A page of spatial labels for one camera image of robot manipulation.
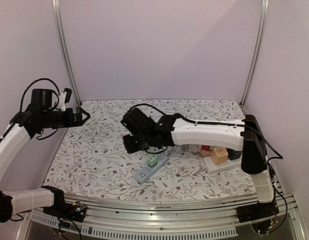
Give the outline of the aluminium front rail base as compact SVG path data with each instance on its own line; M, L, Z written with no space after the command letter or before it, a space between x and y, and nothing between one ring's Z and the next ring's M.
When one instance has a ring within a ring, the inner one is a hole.
M262 233L269 217L242 221L238 208L255 204L254 194L190 201L128 201L66 195L87 205L83 222L59 227L56 217L33 210L19 240L305 240L307 234L292 195L277 197L274 232Z

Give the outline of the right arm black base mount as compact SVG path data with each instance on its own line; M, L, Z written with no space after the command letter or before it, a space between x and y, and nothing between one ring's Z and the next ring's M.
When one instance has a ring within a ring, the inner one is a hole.
M263 218L268 218L279 213L279 208L275 200L268 203L253 203L236 208L236 217L239 223L251 222Z

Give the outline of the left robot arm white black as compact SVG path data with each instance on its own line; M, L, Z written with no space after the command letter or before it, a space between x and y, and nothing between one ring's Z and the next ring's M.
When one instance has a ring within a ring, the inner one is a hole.
M67 108L72 90L34 88L27 108L19 106L19 111L9 121L5 132L0 136L0 183L17 153L31 139L39 141L45 129L57 132L83 126L91 115L81 107ZM33 190L0 190L0 223L5 223L21 213L42 208L44 213L57 218L82 223L87 207L80 202L67 203L64 192L56 187L42 185Z

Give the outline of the beige cube adapter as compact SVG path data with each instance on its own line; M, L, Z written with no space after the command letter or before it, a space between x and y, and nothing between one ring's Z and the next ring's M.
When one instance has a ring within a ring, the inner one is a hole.
M211 160L215 165L223 164L227 161L228 152L225 147L214 147L211 151Z

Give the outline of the grey blue power strip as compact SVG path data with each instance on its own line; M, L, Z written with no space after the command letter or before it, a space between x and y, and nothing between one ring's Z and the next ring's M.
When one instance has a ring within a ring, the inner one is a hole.
M164 164L168 162L168 157L165 154L157 154L157 164L153 167L147 165L141 168L135 175L134 179L139 184L145 183L152 175L154 175Z

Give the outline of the aluminium frame post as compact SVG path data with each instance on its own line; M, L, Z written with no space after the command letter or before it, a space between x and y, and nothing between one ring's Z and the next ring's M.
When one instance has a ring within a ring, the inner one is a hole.
M259 23L258 23L258 28L257 28L257 35L256 35L256 40L254 44L254 50L246 78L246 82L244 85L243 93L240 99L239 105L244 108L249 97L249 93L252 87L253 79L255 76L255 72L257 69L258 65L258 60L260 56L260 52L262 49L262 43L263 43L263 38L265 34L265 29L267 25L267 18L268 18L268 11L269 11L269 0L262 0L261 1L261 9L260 9L260 18L259 18Z
M64 62L65 71L66 71L66 74L67 74L69 84L70 84L70 86L73 90L75 103L76 103L77 106L80 106L82 104L82 100L81 100L80 95L79 95L79 90L78 90L78 86L77 86L77 83L76 83L76 80L75 80L75 75L74 75L74 71L73 71L73 67L72 67L72 63L71 63L71 58L70 58L70 54L69 54L68 46L67 46L67 42L66 42L66 35L65 35L64 26L63 26L60 1L59 0L52 0L51 4L52 4L52 12L53 12L57 37L58 37L58 41L59 41L62 59L63 59L63 62Z

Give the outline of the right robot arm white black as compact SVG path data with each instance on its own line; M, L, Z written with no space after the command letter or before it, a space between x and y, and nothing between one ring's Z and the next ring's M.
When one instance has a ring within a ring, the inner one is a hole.
M123 136L123 144L129 154L176 145L204 145L224 147L241 152L241 170L250 175L257 200L253 214L264 218L272 211L275 189L270 176L270 159L267 149L275 153L275 159L283 159L266 140L257 119L247 114L244 119L233 121L205 121L188 119L180 113L163 113L158 121L143 113L138 105L131 107L120 123L129 131Z

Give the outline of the light green plug adapter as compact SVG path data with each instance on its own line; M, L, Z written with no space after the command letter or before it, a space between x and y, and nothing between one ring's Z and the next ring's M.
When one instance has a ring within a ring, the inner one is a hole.
M149 167L154 167L158 162L158 156L157 155L150 155L148 158L147 158L147 165Z

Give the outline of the white cube adapter red print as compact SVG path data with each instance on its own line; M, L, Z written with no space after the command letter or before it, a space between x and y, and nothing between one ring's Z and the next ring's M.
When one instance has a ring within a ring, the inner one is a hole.
M199 154L203 157L209 157L211 155L211 152L209 150L204 150L204 149L201 149L199 151Z

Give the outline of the left aluminium frame post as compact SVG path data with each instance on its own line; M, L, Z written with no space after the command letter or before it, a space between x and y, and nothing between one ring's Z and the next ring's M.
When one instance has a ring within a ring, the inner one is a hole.
M77 83L76 83L76 80L75 80L75 75L74 75L74 71L73 71L73 67L72 67L72 63L71 63L71 58L70 58L70 54L69 54L68 46L67 46L67 42L66 42L66 35L65 35L64 26L63 26L60 1L59 0L52 0L51 4L52 4L52 12L53 12L57 37L58 37L58 41L59 41L62 59L63 59L63 62L64 62L65 71L66 71L66 74L67 74L69 84L70 84L70 86L73 90L75 103L76 103L77 106L80 106L82 104L82 100L81 100L80 95L79 95L79 90L78 90L78 86L77 86Z

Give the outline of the floral patterned table mat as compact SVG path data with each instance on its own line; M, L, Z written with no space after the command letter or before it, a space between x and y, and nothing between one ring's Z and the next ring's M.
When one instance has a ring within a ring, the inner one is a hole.
M242 124L245 117L234 100L85 101L82 108L90 119L67 131L44 184L70 195L142 202L200 201L241 195L265 200L274 194L276 184L272 178L262 183L238 166L184 176L183 171L208 163L208 159L186 145L168 148L167 162L144 183L138 183L135 176L147 165L149 154L127 153L122 139L128 133L122 118L133 106L155 121L162 114L175 113L200 122L236 120Z

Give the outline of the dark green cube adapter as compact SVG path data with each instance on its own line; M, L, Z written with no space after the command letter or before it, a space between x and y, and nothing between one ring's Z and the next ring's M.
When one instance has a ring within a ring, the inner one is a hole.
M237 160L242 156L242 152L241 151L236 151L230 148L226 149L227 153L228 153L228 159L233 161L233 160Z

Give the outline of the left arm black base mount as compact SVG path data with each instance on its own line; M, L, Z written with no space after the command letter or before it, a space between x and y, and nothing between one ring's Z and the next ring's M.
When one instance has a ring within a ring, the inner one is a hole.
M73 203L54 203L52 206L44 207L43 212L47 215L69 219L83 223L86 217L88 206L80 201Z

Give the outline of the white power strip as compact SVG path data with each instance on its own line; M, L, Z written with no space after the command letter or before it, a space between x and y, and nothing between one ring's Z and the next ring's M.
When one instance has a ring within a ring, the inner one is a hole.
M240 167L242 158L240 157L235 160L227 159L226 162L221 164L214 164L210 156L204 157L203 160L206 165L208 174L215 174L221 171L229 170L231 168Z

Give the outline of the right aluminium frame post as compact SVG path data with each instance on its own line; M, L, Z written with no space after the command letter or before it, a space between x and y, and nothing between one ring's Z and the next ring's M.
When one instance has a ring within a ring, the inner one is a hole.
M265 34L265 29L267 25L267 18L268 18L268 11L269 11L269 0L262 0L261 1L261 9L260 9L260 18L259 18L259 23L258 23L258 28L257 28L257 35L256 35L256 40L254 44L254 50L246 78L246 82L244 85L243 93L240 99L239 105L244 108L249 97L249 93L252 87L253 79L255 76L255 72L257 69L258 65L258 60L260 56L260 52L262 49L262 43L263 43L263 38Z

